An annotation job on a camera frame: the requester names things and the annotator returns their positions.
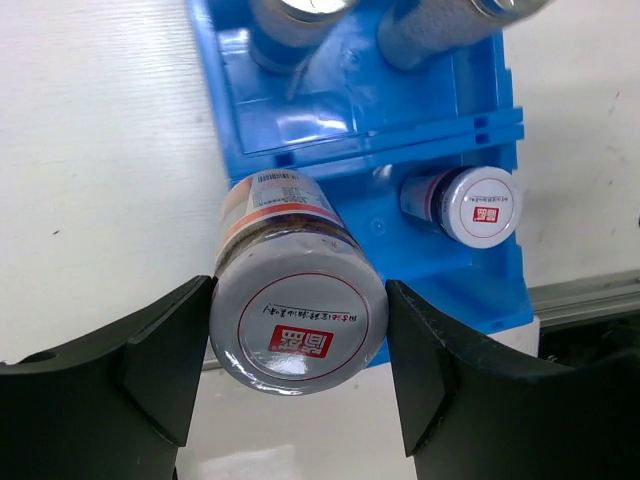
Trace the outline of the silver blue shaker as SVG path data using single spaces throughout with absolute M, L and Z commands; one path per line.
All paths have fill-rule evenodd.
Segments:
M 253 60 L 274 74 L 299 72 L 357 4 L 349 0 L 249 1 Z
M 378 47 L 394 68 L 417 70 L 429 58 L 473 45 L 547 5 L 546 0 L 397 1 L 379 22 Z

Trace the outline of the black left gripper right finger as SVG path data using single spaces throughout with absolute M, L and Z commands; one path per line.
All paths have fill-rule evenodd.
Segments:
M 639 348 L 580 367 L 514 350 L 386 285 L 402 437 L 420 479 L 635 479 Z

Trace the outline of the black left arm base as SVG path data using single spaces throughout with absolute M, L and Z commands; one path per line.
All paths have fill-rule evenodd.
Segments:
M 639 348 L 639 313 L 543 327 L 539 357 L 580 368 L 633 348 Z

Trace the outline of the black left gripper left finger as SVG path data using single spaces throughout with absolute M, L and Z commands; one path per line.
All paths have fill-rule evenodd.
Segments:
M 4 479 L 175 479 L 215 281 L 1 367 Z

